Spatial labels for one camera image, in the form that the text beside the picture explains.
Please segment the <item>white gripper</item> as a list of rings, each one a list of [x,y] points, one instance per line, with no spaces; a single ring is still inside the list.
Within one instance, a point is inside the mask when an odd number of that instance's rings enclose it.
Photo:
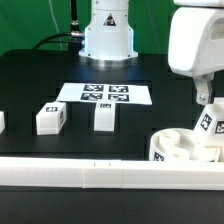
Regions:
[[[179,8],[171,22],[168,64],[177,74],[196,76],[196,102],[211,104],[213,72],[224,69],[224,8]]]

